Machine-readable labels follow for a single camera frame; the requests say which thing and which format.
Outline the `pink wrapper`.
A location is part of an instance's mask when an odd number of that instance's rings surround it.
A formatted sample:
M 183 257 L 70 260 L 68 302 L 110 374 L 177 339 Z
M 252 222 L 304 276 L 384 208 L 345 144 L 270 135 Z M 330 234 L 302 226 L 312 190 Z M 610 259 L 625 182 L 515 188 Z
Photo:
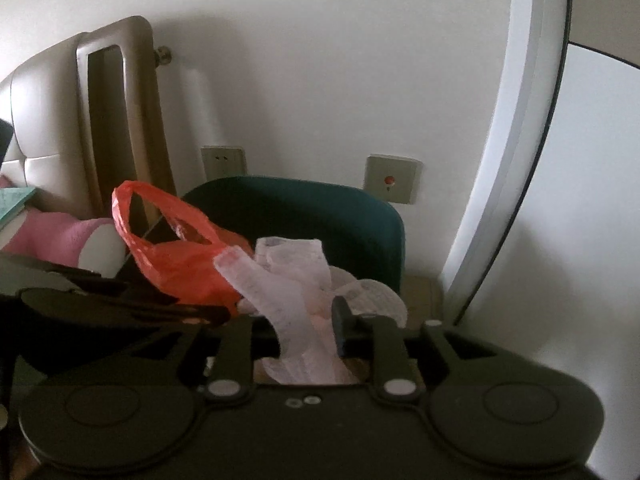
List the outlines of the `pink wrapper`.
M 278 358 L 259 360 L 256 376 L 282 385 L 349 385 L 359 382 L 336 350 L 331 306 L 346 299 L 355 314 L 380 314 L 404 328 L 408 310 L 397 292 L 375 280 L 358 280 L 326 261 L 320 240 L 262 237 L 253 257 L 233 246 L 214 268 L 241 295 L 242 314 L 261 315 L 274 328 Z

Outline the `teal deer trash bin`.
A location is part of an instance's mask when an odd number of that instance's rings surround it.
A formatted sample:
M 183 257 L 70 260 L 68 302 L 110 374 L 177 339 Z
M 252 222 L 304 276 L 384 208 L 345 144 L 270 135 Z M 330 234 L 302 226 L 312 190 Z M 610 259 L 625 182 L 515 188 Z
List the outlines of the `teal deer trash bin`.
M 270 236 L 320 240 L 331 266 L 401 289 L 404 222 L 391 204 L 359 188 L 242 176 L 205 182 L 183 200 L 251 243 Z

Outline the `dark wooden nightstand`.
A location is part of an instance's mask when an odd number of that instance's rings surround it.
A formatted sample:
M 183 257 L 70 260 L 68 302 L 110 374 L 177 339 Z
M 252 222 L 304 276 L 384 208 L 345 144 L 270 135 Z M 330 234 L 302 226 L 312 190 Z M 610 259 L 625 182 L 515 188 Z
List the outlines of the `dark wooden nightstand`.
M 442 286 L 437 278 L 405 275 L 400 296 L 408 310 L 408 328 L 419 328 L 432 318 L 442 319 Z

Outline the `pink plush toy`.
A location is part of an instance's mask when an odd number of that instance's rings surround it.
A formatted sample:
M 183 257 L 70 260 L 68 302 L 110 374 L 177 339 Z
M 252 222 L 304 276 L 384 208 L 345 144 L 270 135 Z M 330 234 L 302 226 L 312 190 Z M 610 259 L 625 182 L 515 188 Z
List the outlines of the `pink plush toy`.
M 107 218 L 80 220 L 27 207 L 1 228 L 1 250 L 114 278 L 126 246 Z

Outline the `teal number board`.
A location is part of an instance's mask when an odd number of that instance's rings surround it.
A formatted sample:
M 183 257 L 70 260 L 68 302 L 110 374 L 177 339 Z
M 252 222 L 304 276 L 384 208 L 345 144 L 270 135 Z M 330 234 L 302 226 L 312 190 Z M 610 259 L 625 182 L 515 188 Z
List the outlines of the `teal number board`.
M 36 192 L 37 189 L 32 186 L 2 188 L 0 190 L 0 226 L 4 228 L 11 222 Z

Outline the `white wardrobe door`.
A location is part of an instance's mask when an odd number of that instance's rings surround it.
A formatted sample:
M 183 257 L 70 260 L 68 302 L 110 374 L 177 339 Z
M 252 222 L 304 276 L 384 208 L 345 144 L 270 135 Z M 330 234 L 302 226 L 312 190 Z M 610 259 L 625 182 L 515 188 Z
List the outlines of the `white wardrobe door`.
M 590 466 L 639 474 L 639 0 L 572 0 L 558 100 L 520 210 L 460 323 L 581 379 Z

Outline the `beige padded headboard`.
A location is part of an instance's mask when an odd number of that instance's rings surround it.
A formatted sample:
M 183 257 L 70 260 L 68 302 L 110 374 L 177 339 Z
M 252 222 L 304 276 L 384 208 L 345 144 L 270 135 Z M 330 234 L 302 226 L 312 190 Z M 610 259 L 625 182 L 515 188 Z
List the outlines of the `beige padded headboard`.
M 34 205 L 76 218 L 96 215 L 82 149 L 76 50 L 70 37 L 1 81 L 1 118 L 14 130 L 1 174 L 36 190 Z

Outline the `wall switch red light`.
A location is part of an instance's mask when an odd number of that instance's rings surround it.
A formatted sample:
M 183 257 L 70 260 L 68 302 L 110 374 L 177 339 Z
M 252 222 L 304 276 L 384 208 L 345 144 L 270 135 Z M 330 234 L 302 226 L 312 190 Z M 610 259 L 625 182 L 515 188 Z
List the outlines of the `wall switch red light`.
M 420 160 L 392 155 L 369 155 L 363 189 L 379 200 L 410 205 L 416 192 L 423 164 Z

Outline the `beige wall socket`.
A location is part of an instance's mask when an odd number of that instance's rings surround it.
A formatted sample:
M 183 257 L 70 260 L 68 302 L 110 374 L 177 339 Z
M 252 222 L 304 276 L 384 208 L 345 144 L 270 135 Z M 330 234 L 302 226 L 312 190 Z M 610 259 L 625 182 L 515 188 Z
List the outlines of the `beige wall socket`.
M 201 156 L 207 181 L 247 174 L 245 152 L 239 146 L 203 146 Z

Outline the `brown wooden frame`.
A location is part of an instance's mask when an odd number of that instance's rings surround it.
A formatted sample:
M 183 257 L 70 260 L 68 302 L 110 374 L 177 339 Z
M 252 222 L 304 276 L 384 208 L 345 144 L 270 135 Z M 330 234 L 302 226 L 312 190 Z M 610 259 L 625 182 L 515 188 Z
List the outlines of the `brown wooden frame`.
M 134 15 L 87 32 L 76 61 L 80 138 L 94 209 L 108 216 L 112 191 L 125 180 L 175 192 L 156 76 L 171 52 L 154 48 L 150 22 Z

